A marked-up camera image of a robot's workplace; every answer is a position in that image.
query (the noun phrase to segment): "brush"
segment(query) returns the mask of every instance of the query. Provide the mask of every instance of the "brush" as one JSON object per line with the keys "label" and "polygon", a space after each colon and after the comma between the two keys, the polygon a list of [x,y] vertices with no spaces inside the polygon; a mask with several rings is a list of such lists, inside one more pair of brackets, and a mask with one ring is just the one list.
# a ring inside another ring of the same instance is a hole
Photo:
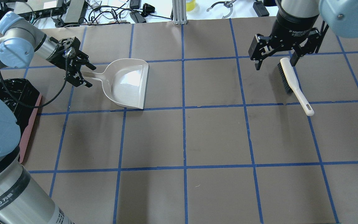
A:
{"label": "brush", "polygon": [[299,87],[299,83],[296,78],[294,68],[290,63],[290,59],[287,57],[280,59],[280,63],[277,65],[277,67],[280,71],[285,91],[287,93],[295,93],[295,96],[299,100],[299,103],[301,104],[306,115],[313,116],[314,110],[311,108],[309,101],[307,101],[306,97],[304,96]]}

